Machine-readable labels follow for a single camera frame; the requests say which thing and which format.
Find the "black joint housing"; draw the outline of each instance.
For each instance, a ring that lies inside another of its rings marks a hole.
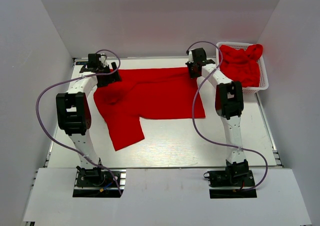
[[[113,70],[117,69],[117,64],[115,62],[112,62],[111,66]],[[84,65],[80,70],[80,73],[83,72],[92,72],[93,74],[109,74],[111,73],[111,70],[109,66],[104,66],[101,62],[101,54],[89,53],[88,63]],[[121,77],[118,71],[110,75],[97,75],[96,78],[98,80],[98,88],[121,81]]]
[[[226,161],[225,173],[232,185],[243,181],[249,173],[248,161],[245,159],[243,162],[234,162],[232,164]]]
[[[85,135],[91,126],[91,114],[86,94],[84,92],[58,93],[55,103],[59,128],[67,135]]]
[[[219,116],[227,120],[233,116],[241,116],[244,110],[241,82],[232,81],[231,83],[220,83],[216,86],[215,110]]]
[[[196,48],[191,51],[193,62],[186,62],[186,66],[188,67],[189,75],[191,79],[198,78],[202,75],[202,67],[208,64],[215,64],[212,59],[207,60],[206,51],[201,48]]]
[[[92,169],[85,169],[77,166],[78,177],[77,177],[77,186],[78,187],[88,187],[101,185],[105,181],[105,175],[102,173],[100,167],[94,167]]]

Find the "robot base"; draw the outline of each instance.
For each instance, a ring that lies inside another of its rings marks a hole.
[[[120,184],[120,171],[112,171],[114,176],[116,177],[116,180],[118,184]],[[99,175],[90,175],[88,176],[88,170],[86,170],[86,175],[84,175],[83,172],[79,171],[78,176],[76,179],[76,186],[79,188],[92,188],[92,187],[98,187],[103,188],[106,185],[111,184],[110,187],[117,187],[116,183],[113,180],[113,177],[108,171],[101,171]]]
[[[231,183],[230,178],[226,174],[225,170],[208,171],[204,175],[204,178],[210,181],[210,187],[221,188],[221,187],[253,187],[255,185],[254,175],[251,170],[249,173],[244,175],[241,180],[237,183]]]

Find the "plastic basket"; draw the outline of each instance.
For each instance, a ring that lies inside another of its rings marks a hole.
[[[244,43],[244,42],[218,42],[216,44],[219,48],[221,45],[226,45],[231,48],[234,48],[236,50],[239,49],[244,49],[246,50],[248,46],[252,45],[251,43]],[[259,90],[266,90],[269,87],[269,82],[268,82],[268,77],[267,77],[267,71],[266,71],[266,66],[264,62],[264,58],[261,55],[261,57],[257,61],[259,65],[259,70],[260,70],[260,82],[259,82],[259,87],[244,87],[242,88],[242,92],[244,94],[254,94],[258,92]],[[219,64],[219,51],[216,49],[216,64]]]

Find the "white table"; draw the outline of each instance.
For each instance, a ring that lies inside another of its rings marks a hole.
[[[234,199],[210,199],[206,171],[130,168],[121,198],[74,198],[75,168],[40,168],[23,220],[35,226],[311,224],[291,169],[270,169],[257,198]],[[265,170],[252,172],[258,182]]]
[[[150,69],[186,67],[186,58],[127,58],[121,60],[121,69]],[[78,77],[81,65],[74,66],[72,78]],[[108,127],[98,112],[91,91],[88,104],[92,117],[90,135],[94,149],[102,164],[110,168],[212,168],[226,165],[227,149],[213,145],[200,138],[191,119],[148,120],[140,118],[145,140],[115,151]],[[215,89],[206,82],[201,91],[205,119],[196,119],[199,130],[207,138],[225,143],[225,132],[220,117],[215,111]],[[272,143],[254,94],[244,95],[244,110],[241,116],[243,146],[262,153],[270,166],[275,166]],[[63,130],[56,131],[55,138],[73,147]],[[264,166],[263,159],[246,152],[250,166]],[[53,144],[48,168],[74,168],[80,164],[79,157],[59,145]]]

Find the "gray wall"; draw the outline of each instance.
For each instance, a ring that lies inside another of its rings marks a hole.
[[[256,43],[278,1],[42,0],[73,57],[105,47],[149,57],[184,56],[198,40]]]
[[[0,21],[0,225],[17,226],[50,145],[36,119],[36,99],[70,77],[72,59],[41,0],[0,0]],[[51,132],[57,92],[41,103]]]
[[[269,80],[260,95],[280,158],[320,226],[320,0],[280,0],[258,42]]]

